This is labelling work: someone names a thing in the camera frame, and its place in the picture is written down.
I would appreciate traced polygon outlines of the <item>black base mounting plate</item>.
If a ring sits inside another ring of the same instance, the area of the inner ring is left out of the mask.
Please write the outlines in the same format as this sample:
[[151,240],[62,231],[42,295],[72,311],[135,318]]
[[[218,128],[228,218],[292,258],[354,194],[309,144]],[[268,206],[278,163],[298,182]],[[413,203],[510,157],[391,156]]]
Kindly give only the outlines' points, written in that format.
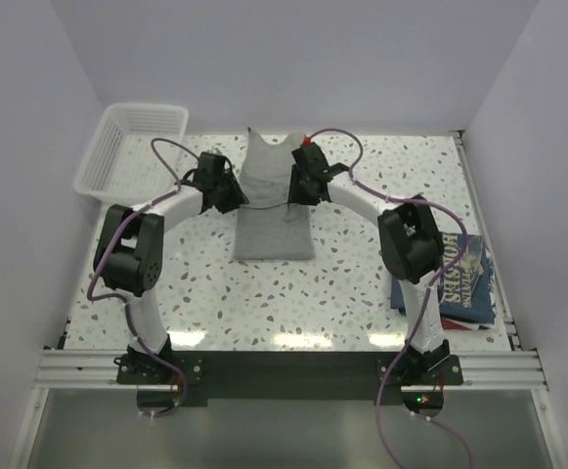
[[116,382],[137,389],[144,409],[206,406],[212,400],[373,401],[398,405],[408,386],[463,383],[459,358],[422,372],[394,352],[172,351],[156,362],[128,350],[114,359]]

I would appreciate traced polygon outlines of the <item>white plastic basket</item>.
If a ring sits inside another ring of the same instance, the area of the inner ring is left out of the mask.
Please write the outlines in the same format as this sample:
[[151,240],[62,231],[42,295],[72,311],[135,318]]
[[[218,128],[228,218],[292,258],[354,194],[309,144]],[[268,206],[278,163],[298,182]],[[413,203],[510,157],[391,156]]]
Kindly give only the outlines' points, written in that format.
[[169,191],[175,184],[163,166],[176,167],[185,153],[154,138],[180,143],[189,112],[184,107],[143,103],[114,104],[106,108],[74,178],[81,195],[105,204],[132,205]]

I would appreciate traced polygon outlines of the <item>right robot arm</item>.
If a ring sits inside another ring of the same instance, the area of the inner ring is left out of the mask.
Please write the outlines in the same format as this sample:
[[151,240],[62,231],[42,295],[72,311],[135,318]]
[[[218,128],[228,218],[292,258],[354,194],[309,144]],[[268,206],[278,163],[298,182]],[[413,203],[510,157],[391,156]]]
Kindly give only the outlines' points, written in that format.
[[383,264],[399,281],[404,298],[408,319],[406,371],[414,382],[429,383],[440,373],[450,349],[434,281],[443,267],[444,243],[428,201],[421,196],[370,193],[350,177],[346,165],[330,165],[315,143],[302,144],[292,157],[290,203],[334,203],[377,227]]

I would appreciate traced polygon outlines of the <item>grey tank top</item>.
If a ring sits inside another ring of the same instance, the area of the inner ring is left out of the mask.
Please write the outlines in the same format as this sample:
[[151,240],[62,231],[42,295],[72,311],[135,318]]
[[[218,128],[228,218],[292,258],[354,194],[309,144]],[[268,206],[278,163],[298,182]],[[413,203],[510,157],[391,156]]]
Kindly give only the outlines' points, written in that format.
[[308,208],[287,200],[294,163],[303,141],[290,133],[267,142],[247,129],[247,149],[238,180],[247,204],[238,210],[234,258],[239,261],[306,261],[314,258]]

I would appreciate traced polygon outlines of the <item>aluminium rail frame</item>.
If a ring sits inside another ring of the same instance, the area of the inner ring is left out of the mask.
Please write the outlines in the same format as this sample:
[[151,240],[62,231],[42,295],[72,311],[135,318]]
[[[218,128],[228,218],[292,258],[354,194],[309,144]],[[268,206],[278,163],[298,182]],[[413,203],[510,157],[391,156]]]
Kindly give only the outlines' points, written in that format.
[[[377,196],[421,196],[443,238],[473,225],[449,137],[346,144],[311,136],[330,165]],[[247,138],[221,139],[238,178]],[[212,208],[164,238],[155,298],[165,350],[394,352],[406,354],[408,319],[399,281],[385,268],[377,227],[352,210],[305,206],[314,245],[306,261],[234,258],[238,210]],[[116,382],[114,359],[130,348],[123,306],[86,292],[109,207],[101,214],[91,271],[71,308],[66,345],[42,354],[37,405],[24,430],[33,468],[545,468],[528,411],[546,381],[538,355],[514,352],[498,331],[448,332],[463,383],[408,386],[398,405],[373,401],[212,400],[144,409]],[[424,369],[414,364],[422,372]]]

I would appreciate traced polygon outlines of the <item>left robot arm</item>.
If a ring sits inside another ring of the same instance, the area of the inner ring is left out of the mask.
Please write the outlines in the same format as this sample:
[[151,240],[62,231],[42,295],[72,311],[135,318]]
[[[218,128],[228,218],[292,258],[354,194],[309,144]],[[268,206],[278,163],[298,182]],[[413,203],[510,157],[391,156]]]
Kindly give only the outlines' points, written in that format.
[[214,208],[225,214],[248,203],[228,157],[204,152],[197,167],[170,191],[142,204],[115,204],[106,214],[86,297],[117,299],[131,335],[130,348],[143,354],[140,373],[166,381],[173,360],[162,353],[169,342],[155,298],[162,273],[164,238],[180,223]]

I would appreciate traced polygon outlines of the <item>folded blue printed tank top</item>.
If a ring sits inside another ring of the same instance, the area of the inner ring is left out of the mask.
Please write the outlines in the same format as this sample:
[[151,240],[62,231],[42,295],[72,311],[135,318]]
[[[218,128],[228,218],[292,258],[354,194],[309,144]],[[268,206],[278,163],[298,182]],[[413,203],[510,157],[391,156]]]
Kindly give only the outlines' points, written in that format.
[[444,265],[466,245],[463,256],[437,282],[440,316],[463,323],[464,328],[491,328],[496,321],[494,268],[484,238],[470,234],[443,234]]

